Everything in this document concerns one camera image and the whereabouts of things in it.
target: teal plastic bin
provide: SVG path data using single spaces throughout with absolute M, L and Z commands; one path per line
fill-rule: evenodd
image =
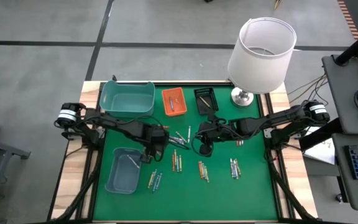
M 100 107 L 108 114 L 117 118 L 136 118 L 150 116 L 154 110 L 155 86 L 120 85 L 108 81 L 100 97 Z

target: black basket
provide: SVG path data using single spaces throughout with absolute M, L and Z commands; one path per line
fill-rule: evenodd
M 197 109 L 200 115 L 215 113 L 215 111 L 219 110 L 218 102 L 216 102 L 214 89 L 212 87 L 194 90 L 194 95 L 196 97 Z M 202 97 L 211 108 L 205 105 L 200 97 Z

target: lamp shade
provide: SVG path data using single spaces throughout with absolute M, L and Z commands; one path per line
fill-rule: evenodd
M 279 19 L 258 18 L 246 22 L 227 70 L 234 86 L 250 93 L 268 93 L 285 79 L 296 34 Z

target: orange tray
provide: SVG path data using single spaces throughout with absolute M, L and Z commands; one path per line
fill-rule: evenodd
M 185 114 L 187 111 L 185 96 L 183 95 L 183 89 L 181 87 L 162 90 L 162 101 L 164 103 L 165 114 L 168 116 Z

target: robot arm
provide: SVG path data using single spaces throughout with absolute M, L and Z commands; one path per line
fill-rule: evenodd
M 81 110 L 85 110 L 84 116 L 81 116 Z M 97 146 L 99 132 L 89 128 L 87 124 L 118 131 L 125 137 L 141 143 L 145 150 L 140 159 L 145 163 L 150 163 L 151 158 L 159 162 L 169 140 L 169 133 L 162 126 L 144 123 L 136 119 L 121 121 L 106 113 L 86 108 L 82 103 L 64 103 L 58 119 L 55 121 L 56 127 L 70 129 L 82 136 L 84 142 Z
M 290 123 L 283 129 L 274 129 L 271 132 L 271 148 L 277 149 L 287 143 L 290 136 L 309 126 L 324 126 L 329 121 L 329 114 L 322 103 L 306 101 L 302 105 L 261 118 L 226 121 L 211 114 L 208 121 L 200 124 L 195 136 L 203 143 L 200 147 L 200 154 L 203 156 L 211 156 L 214 142 L 250 139 L 263 129 Z

